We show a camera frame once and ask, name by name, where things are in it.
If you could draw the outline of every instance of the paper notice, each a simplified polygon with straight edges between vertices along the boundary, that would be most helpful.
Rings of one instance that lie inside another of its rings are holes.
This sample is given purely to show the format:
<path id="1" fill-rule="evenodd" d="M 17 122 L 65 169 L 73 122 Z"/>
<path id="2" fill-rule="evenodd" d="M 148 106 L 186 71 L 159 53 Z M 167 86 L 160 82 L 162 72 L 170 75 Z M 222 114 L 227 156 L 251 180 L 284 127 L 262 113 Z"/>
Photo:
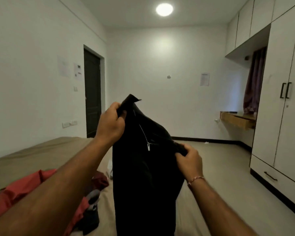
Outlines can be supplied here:
<path id="1" fill-rule="evenodd" d="M 61 56 L 58 56 L 58 72 L 59 75 L 70 78 L 69 62 Z"/>
<path id="2" fill-rule="evenodd" d="M 81 65 L 74 64 L 74 77 L 78 81 L 84 81 L 84 74 Z"/>
<path id="3" fill-rule="evenodd" d="M 208 86 L 210 83 L 210 74 L 203 73 L 201 74 L 200 86 Z"/>

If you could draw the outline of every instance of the tiled floor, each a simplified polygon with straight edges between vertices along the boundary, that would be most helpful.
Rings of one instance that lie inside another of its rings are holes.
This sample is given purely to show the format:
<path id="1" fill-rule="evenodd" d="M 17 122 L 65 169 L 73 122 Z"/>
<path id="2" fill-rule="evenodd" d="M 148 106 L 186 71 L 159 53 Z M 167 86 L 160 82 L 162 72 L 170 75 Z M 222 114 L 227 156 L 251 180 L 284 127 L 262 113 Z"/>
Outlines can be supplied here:
<path id="1" fill-rule="evenodd" d="M 250 175 L 250 153 L 235 145 L 178 142 L 199 151 L 207 181 L 258 234 L 295 235 L 295 214 Z"/>

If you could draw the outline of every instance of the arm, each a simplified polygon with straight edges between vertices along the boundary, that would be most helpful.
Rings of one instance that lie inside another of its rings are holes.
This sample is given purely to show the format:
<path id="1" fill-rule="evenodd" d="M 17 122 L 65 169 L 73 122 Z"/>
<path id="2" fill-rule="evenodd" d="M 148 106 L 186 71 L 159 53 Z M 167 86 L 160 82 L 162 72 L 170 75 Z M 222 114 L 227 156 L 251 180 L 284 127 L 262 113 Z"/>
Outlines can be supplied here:
<path id="1" fill-rule="evenodd" d="M 0 235 L 63 235 L 101 160 L 123 134 L 126 113 L 118 118 L 119 106 L 101 115 L 89 145 L 0 217 Z"/>
<path id="2" fill-rule="evenodd" d="M 176 153 L 177 164 L 187 182 L 203 177 L 202 159 L 196 149 L 184 144 L 188 154 Z M 191 183 L 191 191 L 198 203 L 212 236 L 257 235 L 209 186 L 204 179 Z"/>

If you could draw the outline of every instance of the bed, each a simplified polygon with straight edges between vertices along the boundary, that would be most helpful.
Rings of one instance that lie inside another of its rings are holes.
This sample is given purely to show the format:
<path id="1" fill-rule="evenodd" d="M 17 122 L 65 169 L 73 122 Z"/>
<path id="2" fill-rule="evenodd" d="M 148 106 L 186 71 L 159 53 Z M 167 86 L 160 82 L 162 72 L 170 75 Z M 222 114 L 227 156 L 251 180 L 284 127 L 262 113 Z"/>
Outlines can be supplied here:
<path id="1" fill-rule="evenodd" d="M 15 152 L 0 158 L 0 189 L 37 170 L 59 168 L 92 138 L 61 137 L 45 143 Z M 98 170 L 106 173 L 107 164 L 112 157 L 110 149 L 103 158 Z M 90 236 L 117 235 L 114 214 L 113 181 L 102 190 L 98 204 L 100 224 Z M 82 235 L 73 232 L 71 235 Z M 176 201 L 176 232 L 177 236 L 209 235 L 207 226 L 200 213 L 197 203 L 184 182 Z"/>

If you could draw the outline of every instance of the dark door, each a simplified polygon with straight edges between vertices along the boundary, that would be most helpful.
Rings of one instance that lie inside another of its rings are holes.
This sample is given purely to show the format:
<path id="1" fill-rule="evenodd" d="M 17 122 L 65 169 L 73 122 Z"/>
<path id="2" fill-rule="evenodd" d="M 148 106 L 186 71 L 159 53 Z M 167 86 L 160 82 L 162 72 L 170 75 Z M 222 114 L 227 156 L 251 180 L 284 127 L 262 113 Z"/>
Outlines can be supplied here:
<path id="1" fill-rule="evenodd" d="M 87 116 L 87 137 L 96 134 L 101 115 L 101 69 L 100 59 L 84 50 L 85 105 Z"/>

